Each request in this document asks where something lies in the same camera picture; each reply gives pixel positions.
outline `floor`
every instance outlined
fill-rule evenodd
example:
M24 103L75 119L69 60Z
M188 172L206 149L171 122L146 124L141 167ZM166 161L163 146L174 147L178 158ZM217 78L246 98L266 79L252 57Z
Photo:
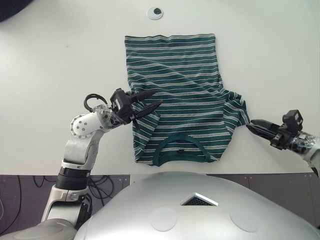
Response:
M313 173L293 174L224 174L212 175L239 183L280 206L304 218L314 226L320 226L320 180ZM101 176L92 176L99 180ZM41 221L48 200L50 189L56 176L20 176L21 210L12 224L5 231L10 233L32 227ZM123 188L130 185L129 175L112 175L99 187L114 197ZM15 175L0 175L0 199L3 203L3 213L0 205L0 233L15 219L20 205L19 181ZM93 213L102 207L100 199L93 197Z

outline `table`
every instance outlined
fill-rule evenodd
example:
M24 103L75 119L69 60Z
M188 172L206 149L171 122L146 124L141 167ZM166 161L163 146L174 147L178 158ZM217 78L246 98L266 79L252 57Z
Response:
M146 11L160 7L163 17ZM251 119L282 123L299 109L320 134L317 0L35 0L0 23L0 174L56 175L83 100L129 90L124 36L216 34L225 88L242 94ZM131 125L106 134L93 174L310 172L239 127L219 162L137 164Z

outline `shirt sleeve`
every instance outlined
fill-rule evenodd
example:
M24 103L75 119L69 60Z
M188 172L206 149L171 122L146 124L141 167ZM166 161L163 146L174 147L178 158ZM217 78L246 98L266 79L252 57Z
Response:
M250 123L246 102L240 94L230 92L223 106L223 121L226 129L232 135L236 127Z
M143 103L136 102L132 105L132 108L134 111L139 112L143 109L144 106L145 105ZM156 111L153 111L152 113L137 120L139 129L137 129L134 124L132 125L133 150L136 161L144 154L145 147L148 144L152 134L154 133L159 119L160 115Z

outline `cable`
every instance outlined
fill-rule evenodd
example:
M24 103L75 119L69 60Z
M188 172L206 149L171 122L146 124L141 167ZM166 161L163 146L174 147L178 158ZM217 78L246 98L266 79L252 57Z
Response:
M111 186L112 186L111 192L109 194L106 193L106 191L104 189L99 187L100 185L105 183L107 180L110 181ZM100 199L101 200L102 206L105 205L104 199L107 199L107 198L112 199L113 198L111 195L114 192L115 184L114 184L114 181L110 178L110 176L103 175L98 180L93 180L92 177L90 177L88 186L89 186L89 190L90 190L92 196L94 196L96 199Z
M1 236L2 234L4 234L4 233L14 224L14 222L17 220L17 218L18 218L18 216L19 216L19 214L20 214L20 211L21 211L22 189L21 189L20 176L17 175L17 178L18 178L18 182L19 182L19 191L20 191L19 210L18 210L18 212L16 213L16 216L15 216L15 218L13 219L13 221L11 222L11 224L10 224L5 230L3 230L2 232L0 232L0 236Z
M46 180L49 183L55 183L56 182L56 181L51 181L51 180L47 179L46 176L43 176L43 178L44 178L44 180Z
M108 194L106 193L101 187L98 187L99 185L103 184L104 182L106 182L107 180L110 180L111 182L111 186L112 186L112 189L111 189L111 192ZM97 196L93 191L92 191L92 188L95 188L97 191L100 191L102 193L105 194L104 197L102 197L102 199L107 199L107 198L113 198L111 197L112 193L114 192L114 189L115 189L115 184L114 184L114 181L110 178L110 176L107 176L107 175L103 175L99 180L97 181L94 181L92 178L91 178L91 181L89 181L89 189L92 193L92 195L97 198L97 199L100 199L101 197L100 196Z
M35 177L35 176L32 176L32 177L33 177L33 182L34 182L34 184L36 185L36 187L37 187L37 188L41 188L41 187L43 186L43 184L44 184L45 176L43 176L42 182L41 182L40 185L38 185L38 183L37 183L37 181L36 181L36 177Z
M5 208L4 208L4 204L3 204L3 202L2 202L2 200L1 200L1 198L0 198L0 206L1 206L1 216L0 216L0 221L1 221L1 219L4 217L4 214L5 214Z
M90 113L93 112L93 109L91 107L89 107L89 105L87 103L89 99L101 100L102 102L105 103L105 105L108 105L107 101L105 100L105 98L103 96L100 96L96 93L91 93L85 97L84 102L83 102L84 108L87 109Z

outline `t-shirt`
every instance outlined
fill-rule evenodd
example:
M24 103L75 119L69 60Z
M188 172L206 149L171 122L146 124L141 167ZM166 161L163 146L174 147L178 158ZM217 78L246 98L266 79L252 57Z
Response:
M163 100L133 126L135 161L219 160L249 117L241 95L223 86L215 35L126 36L125 48L131 91L159 90L133 109Z

